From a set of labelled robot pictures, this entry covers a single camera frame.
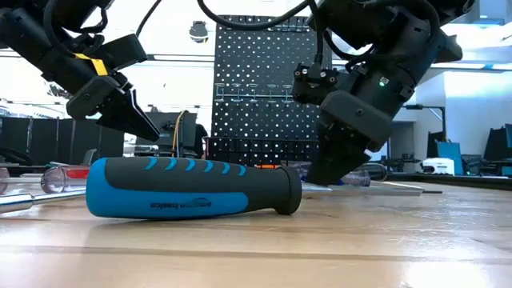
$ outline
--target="white device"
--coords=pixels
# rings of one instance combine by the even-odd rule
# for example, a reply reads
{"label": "white device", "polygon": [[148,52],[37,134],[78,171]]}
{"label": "white device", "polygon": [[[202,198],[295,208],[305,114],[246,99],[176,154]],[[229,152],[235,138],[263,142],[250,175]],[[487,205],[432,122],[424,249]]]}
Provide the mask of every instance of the white device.
{"label": "white device", "polygon": [[455,161],[448,158],[429,158],[422,162],[423,173],[455,176]]}

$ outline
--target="workbench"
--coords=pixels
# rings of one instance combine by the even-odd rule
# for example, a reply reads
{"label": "workbench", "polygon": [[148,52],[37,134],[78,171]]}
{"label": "workbench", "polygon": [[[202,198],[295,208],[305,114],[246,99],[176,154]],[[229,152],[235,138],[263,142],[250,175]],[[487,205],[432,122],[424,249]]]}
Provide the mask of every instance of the workbench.
{"label": "workbench", "polygon": [[0,287],[509,288],[512,192],[415,185],[444,193],[177,222],[96,218],[83,200],[3,214]]}

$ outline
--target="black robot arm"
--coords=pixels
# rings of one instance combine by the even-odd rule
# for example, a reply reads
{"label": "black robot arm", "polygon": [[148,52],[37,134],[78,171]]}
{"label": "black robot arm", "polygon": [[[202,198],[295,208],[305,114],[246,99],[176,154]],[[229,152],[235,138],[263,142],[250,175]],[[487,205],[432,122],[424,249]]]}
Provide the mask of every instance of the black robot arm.
{"label": "black robot arm", "polygon": [[[462,59],[455,37],[444,34],[440,25],[467,13],[473,2],[320,1],[310,21],[312,28],[321,22],[322,28],[352,47],[371,48],[363,55],[339,55],[349,60],[348,74],[310,70],[302,64],[294,72],[294,99],[321,109],[320,151],[308,182],[334,184],[367,162],[367,151],[382,148],[391,135],[393,118],[430,65]],[[317,29],[317,33],[329,37],[324,30]]]}
{"label": "black robot arm", "polygon": [[[103,44],[89,33],[106,26],[113,0],[9,0],[0,3],[0,42],[36,66],[45,80],[73,97],[66,109],[75,119],[100,113],[98,124],[158,139],[158,130],[137,105],[135,91],[118,70],[147,59],[134,34]],[[82,28],[97,8],[102,22]],[[81,33],[73,38],[66,30]]]}

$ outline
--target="black cable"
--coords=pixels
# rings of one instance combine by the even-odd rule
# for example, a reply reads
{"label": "black cable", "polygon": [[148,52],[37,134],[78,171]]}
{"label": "black cable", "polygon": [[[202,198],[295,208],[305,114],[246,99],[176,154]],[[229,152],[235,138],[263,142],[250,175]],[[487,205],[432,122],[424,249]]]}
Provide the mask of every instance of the black cable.
{"label": "black cable", "polygon": [[74,54],[67,49],[60,41],[58,40],[57,36],[54,33],[54,26],[53,26],[53,15],[54,15],[54,9],[57,5],[58,0],[49,0],[48,3],[45,6],[45,10],[43,12],[42,16],[42,24],[45,28],[45,34],[48,37],[48,40],[50,41],[50,44],[62,55],[74,58]]}
{"label": "black cable", "polygon": [[146,24],[147,20],[151,17],[153,12],[157,9],[158,5],[160,5],[160,2],[162,2],[162,0],[155,1],[154,4],[152,5],[152,7],[150,8],[150,10],[147,11],[146,16],[144,16],[141,23],[138,24],[137,32],[135,32],[135,35],[137,35],[137,37],[140,36],[140,34],[142,32],[142,28],[144,28],[144,25]]}
{"label": "black cable", "polygon": [[199,7],[201,8],[202,12],[208,16],[208,18],[212,19],[214,22],[216,22],[219,25],[225,26],[227,28],[236,29],[236,30],[245,30],[245,31],[257,31],[257,30],[264,30],[267,28],[274,27],[276,25],[279,25],[283,23],[284,21],[292,18],[294,15],[296,15],[298,12],[302,11],[304,8],[308,6],[307,0],[301,2],[296,7],[291,9],[290,11],[284,13],[283,15],[277,17],[276,19],[265,22],[265,23],[255,23],[255,24],[238,24],[234,23],[228,20],[225,20],[223,18],[220,18],[217,16],[214,12],[212,12],[208,7],[206,7],[204,0],[198,0]]}
{"label": "black cable", "polygon": [[80,28],[80,29],[68,29],[69,31],[72,31],[72,32],[75,32],[75,33],[80,33],[80,34],[85,34],[85,33],[91,33],[91,34],[97,34],[97,33],[101,33],[104,31],[104,29],[106,28],[106,25],[109,23],[109,18],[108,18],[108,15],[106,14],[106,9],[101,9],[101,12],[102,12],[102,20],[100,21],[100,23],[92,26],[92,27],[85,27],[85,28]]}
{"label": "black cable", "polygon": [[340,57],[340,59],[350,60],[356,55],[348,54],[341,51],[336,44],[334,44],[332,37],[330,36],[329,31],[323,31],[323,38],[326,40],[328,47],[333,51],[336,56]]}
{"label": "black cable", "polygon": [[415,0],[414,2],[410,2],[408,0],[381,0],[378,2],[358,2],[356,0],[352,0],[352,2],[363,5],[364,8],[372,9],[372,8],[382,8],[388,6],[404,6],[405,8],[411,8],[410,10],[416,10],[418,6],[422,8],[422,11],[426,13],[426,19],[430,24],[430,35],[424,45],[423,49],[420,49],[418,52],[413,54],[396,54],[396,55],[378,55],[378,54],[368,54],[364,53],[362,55],[358,55],[353,57],[348,63],[345,65],[345,68],[348,72],[352,71],[352,67],[357,65],[360,62],[368,62],[368,61],[388,61],[388,62],[404,62],[406,60],[417,57],[418,55],[425,52],[425,50],[431,49],[434,40],[438,36],[438,33],[441,28],[441,23],[439,21],[439,15],[436,9],[426,0]]}
{"label": "black cable", "polygon": [[307,0],[307,3],[311,9],[311,13],[314,19],[314,28],[316,29],[317,35],[317,53],[314,56],[314,62],[322,65],[323,62],[323,31],[325,31],[325,25],[320,16],[317,3],[314,0]]}
{"label": "black cable", "polygon": [[92,54],[94,54],[94,52],[96,52],[99,49],[99,47],[101,47],[103,45],[104,42],[105,42],[105,36],[103,36],[103,35],[95,35],[94,36],[94,44],[91,47],[85,49],[83,51],[83,54],[84,55],[92,55]]}
{"label": "black cable", "polygon": [[[54,32],[54,25],[53,25],[53,15],[55,6],[57,5],[58,0],[49,0],[48,3],[45,6],[43,16],[42,16],[42,24],[44,26],[44,31],[46,36],[48,37],[48,40],[50,41],[50,44],[62,55],[74,58],[74,53],[70,51],[64,44],[62,44]],[[83,29],[78,30],[79,33],[99,33],[103,31],[106,28],[106,25],[108,24],[108,17],[106,15],[106,10],[102,9],[102,21],[97,24],[96,26],[92,27],[86,27]],[[94,52],[96,52],[101,45],[105,42],[105,37],[103,35],[95,35],[94,36],[94,44],[85,49],[83,51],[84,55],[90,56]]]}

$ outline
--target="black rubber grip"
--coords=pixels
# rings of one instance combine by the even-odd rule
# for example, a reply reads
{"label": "black rubber grip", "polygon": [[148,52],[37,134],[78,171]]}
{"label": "black rubber grip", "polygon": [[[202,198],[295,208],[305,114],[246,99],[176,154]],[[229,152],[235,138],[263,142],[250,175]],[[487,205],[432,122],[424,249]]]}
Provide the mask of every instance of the black rubber grip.
{"label": "black rubber grip", "polygon": [[302,198],[300,177],[287,167],[260,170],[188,158],[108,158],[105,178],[117,190],[222,194],[227,195],[222,198],[227,202],[229,195],[244,193],[247,201],[240,213],[273,208],[280,214],[292,214]]}

